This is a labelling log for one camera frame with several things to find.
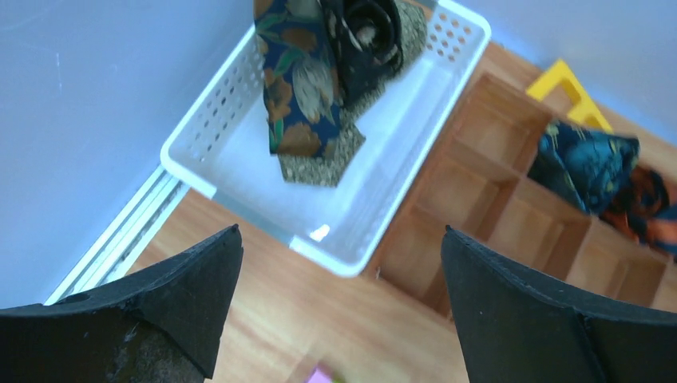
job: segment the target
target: white plastic basket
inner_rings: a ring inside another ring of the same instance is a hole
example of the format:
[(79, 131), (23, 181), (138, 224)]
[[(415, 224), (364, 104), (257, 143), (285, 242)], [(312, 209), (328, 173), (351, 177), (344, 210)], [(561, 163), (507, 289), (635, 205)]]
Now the white plastic basket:
[(268, 154), (262, 58), (243, 36), (164, 143), (177, 178), (331, 270), (359, 274), (489, 43), (489, 23), (440, 0), (427, 49), (357, 122), (365, 144), (337, 188), (285, 183)]

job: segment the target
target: wooden divider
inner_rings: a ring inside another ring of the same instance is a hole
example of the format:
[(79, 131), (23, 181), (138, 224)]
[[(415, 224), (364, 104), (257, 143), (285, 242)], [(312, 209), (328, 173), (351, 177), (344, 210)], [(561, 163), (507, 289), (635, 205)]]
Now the wooden divider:
[(367, 270), (451, 318), (446, 224), (555, 278), (677, 312), (677, 267), (526, 175), (553, 112), (492, 75), (456, 107)]

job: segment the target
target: yellow object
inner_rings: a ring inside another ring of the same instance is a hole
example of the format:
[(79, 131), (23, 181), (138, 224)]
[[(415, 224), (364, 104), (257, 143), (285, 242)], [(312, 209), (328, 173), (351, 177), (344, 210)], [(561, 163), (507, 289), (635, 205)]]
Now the yellow object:
[(570, 120), (613, 133), (612, 126), (562, 59), (557, 60), (550, 69), (538, 77), (538, 80), (527, 89), (527, 94), (542, 102), (558, 85), (562, 86), (572, 101), (573, 107), (567, 114)]

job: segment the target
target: black item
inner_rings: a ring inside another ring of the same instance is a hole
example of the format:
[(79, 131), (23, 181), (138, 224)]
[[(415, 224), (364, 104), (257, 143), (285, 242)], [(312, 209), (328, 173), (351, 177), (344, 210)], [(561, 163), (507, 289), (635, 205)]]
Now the black item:
[(52, 306), (0, 310), (0, 381), (211, 378), (242, 255), (233, 226)]
[(319, 1), (348, 107), (402, 67), (400, 14), (394, 0)]
[(441, 256), (472, 382), (677, 381), (677, 314), (570, 286), (450, 227)]

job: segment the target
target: white wall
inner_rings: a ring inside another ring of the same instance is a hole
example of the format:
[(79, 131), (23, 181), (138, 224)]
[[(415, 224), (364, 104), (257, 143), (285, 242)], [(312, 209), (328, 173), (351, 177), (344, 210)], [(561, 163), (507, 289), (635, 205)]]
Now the white wall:
[(52, 293), (251, 21), (244, 0), (0, 0), (0, 308)]
[(593, 99), (677, 145), (677, 3), (459, 2), (485, 16), (507, 49), (542, 69), (562, 57)]

